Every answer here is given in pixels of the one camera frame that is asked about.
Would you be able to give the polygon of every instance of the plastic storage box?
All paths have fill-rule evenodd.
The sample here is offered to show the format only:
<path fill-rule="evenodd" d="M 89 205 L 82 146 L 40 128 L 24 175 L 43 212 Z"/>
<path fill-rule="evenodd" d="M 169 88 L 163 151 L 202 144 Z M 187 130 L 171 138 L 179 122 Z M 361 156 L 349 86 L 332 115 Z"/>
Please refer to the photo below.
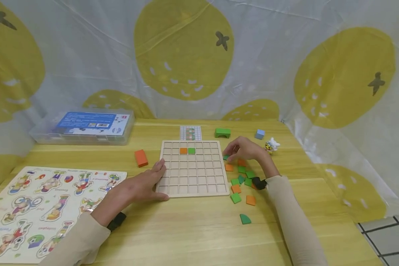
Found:
<path fill-rule="evenodd" d="M 126 145 L 133 124 L 132 110 L 71 109 L 46 115 L 30 135 L 41 144 Z"/>

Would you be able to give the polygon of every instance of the blue cube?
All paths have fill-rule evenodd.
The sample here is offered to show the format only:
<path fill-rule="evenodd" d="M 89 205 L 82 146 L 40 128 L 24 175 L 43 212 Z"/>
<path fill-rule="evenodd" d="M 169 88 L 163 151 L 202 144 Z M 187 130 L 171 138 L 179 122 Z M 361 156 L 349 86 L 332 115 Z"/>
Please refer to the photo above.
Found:
<path fill-rule="evenodd" d="M 261 130 L 261 129 L 258 129 L 257 132 L 256 132 L 256 135 L 255 135 L 255 138 L 259 139 L 259 140 L 262 140 L 264 136 L 265 136 L 265 131 Z"/>

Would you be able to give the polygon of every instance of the blue label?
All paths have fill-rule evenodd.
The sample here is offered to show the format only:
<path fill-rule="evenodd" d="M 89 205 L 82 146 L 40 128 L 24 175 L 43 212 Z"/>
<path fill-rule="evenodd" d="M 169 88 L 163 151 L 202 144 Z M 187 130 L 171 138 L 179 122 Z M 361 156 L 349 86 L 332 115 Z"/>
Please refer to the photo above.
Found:
<path fill-rule="evenodd" d="M 57 128 L 110 129 L 116 114 L 68 112 Z"/>

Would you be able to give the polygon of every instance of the hand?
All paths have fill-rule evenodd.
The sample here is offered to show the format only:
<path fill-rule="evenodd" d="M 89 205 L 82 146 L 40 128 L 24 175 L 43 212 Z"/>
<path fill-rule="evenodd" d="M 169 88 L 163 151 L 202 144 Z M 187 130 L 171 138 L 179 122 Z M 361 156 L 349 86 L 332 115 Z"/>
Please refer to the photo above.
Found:
<path fill-rule="evenodd" d="M 224 150 L 224 155 L 230 155 L 227 159 L 230 163 L 237 159 L 259 160 L 264 154 L 267 154 L 264 148 L 242 136 L 230 142 Z"/>
<path fill-rule="evenodd" d="M 164 159 L 161 159 L 154 164 L 151 170 L 125 179 L 106 194 L 91 215 L 99 224 L 107 227 L 119 212 L 133 202 L 168 201 L 169 198 L 166 194 L 156 193 L 152 190 L 165 171 Z"/>

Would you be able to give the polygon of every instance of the beige sleeve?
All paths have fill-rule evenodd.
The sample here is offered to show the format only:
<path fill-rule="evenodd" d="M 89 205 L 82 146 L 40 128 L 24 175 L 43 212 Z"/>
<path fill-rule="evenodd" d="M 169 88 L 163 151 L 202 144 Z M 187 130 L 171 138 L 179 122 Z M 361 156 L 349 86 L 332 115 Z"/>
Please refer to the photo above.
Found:
<path fill-rule="evenodd" d="M 278 213 L 285 242 L 294 266 L 328 265 L 312 225 L 300 208 L 285 176 L 266 179 L 269 194 Z"/>
<path fill-rule="evenodd" d="M 99 247 L 110 233 L 108 228 L 93 219 L 90 212 L 85 212 L 39 266 L 78 266 L 81 263 L 93 263 Z"/>

